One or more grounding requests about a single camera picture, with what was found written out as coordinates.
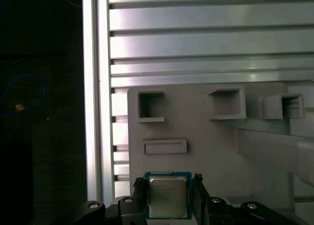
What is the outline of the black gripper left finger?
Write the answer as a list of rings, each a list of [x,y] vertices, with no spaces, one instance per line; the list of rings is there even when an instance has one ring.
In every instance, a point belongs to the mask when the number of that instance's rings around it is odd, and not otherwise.
[[[118,197],[109,206],[99,201],[87,201],[69,212],[53,225],[146,225],[148,183],[144,178],[136,178],[131,196]]]

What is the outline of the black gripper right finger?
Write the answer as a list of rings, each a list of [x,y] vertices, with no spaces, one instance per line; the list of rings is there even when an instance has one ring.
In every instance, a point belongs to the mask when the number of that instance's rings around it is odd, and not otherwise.
[[[224,199],[212,197],[203,185],[201,174],[192,180],[193,214],[199,225],[294,225],[296,222],[258,202],[249,201],[239,207]]]

